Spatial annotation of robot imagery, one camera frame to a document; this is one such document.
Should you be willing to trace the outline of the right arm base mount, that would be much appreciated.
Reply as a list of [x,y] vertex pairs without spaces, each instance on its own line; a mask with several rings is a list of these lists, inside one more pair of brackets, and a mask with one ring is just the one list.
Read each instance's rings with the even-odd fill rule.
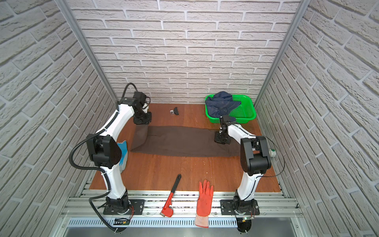
[[222,199],[220,206],[222,215],[260,215],[259,206],[255,199],[249,201]]

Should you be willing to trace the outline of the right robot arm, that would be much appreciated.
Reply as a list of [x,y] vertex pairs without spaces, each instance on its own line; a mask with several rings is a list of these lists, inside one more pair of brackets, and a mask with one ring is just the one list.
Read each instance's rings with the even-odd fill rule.
[[234,139],[240,145],[240,164],[243,176],[231,203],[233,212],[239,215],[259,215],[255,192],[259,181],[271,168],[271,154],[267,139],[257,136],[237,123],[230,116],[220,117],[220,131],[215,133],[215,142],[230,144]]

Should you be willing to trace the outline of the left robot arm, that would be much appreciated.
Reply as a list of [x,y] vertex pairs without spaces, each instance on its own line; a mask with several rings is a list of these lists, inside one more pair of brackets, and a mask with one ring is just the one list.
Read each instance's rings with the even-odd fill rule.
[[118,110],[97,134],[88,135],[86,143],[90,159],[102,170],[108,190],[105,212],[125,214],[130,208],[127,189],[121,179],[121,172],[127,162],[127,144],[126,141],[118,143],[117,139],[130,119],[135,124],[151,122],[152,113],[148,111],[147,98],[146,94],[139,91],[134,92],[133,97],[123,97],[118,103]]

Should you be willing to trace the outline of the brown trousers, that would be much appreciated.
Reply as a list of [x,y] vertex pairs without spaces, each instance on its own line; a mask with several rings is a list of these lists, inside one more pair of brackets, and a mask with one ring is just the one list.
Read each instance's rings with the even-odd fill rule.
[[240,144],[214,141],[218,130],[184,127],[151,126],[136,127],[130,151],[134,153],[171,157],[236,157]]

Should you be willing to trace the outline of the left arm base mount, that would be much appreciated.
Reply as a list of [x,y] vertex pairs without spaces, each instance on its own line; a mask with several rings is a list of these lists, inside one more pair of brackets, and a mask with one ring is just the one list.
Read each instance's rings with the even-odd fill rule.
[[133,215],[142,215],[144,210],[145,200],[144,199],[130,199],[129,200],[129,209],[122,209],[118,207],[112,207],[109,204],[106,204],[103,210],[104,215],[126,215],[131,216],[132,210],[134,211]]

